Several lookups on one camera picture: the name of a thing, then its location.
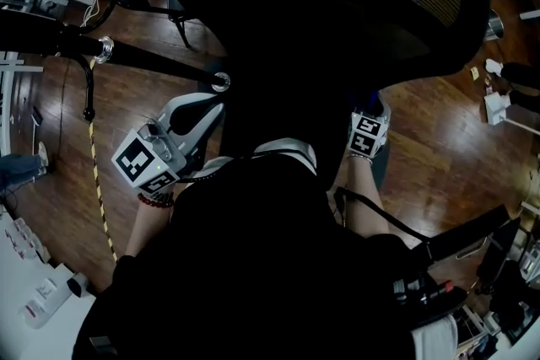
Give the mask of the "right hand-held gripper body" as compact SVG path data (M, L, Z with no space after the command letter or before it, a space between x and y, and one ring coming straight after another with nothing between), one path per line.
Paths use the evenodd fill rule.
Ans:
M379 116L352 113L347 149L368 159L373 159L385 146L389 123L382 123Z

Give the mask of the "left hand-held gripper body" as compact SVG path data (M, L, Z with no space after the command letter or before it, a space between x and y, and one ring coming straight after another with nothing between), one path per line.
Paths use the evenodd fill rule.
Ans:
M145 195L163 192L176 183L186 157L156 120L132 129L111 158L126 182Z

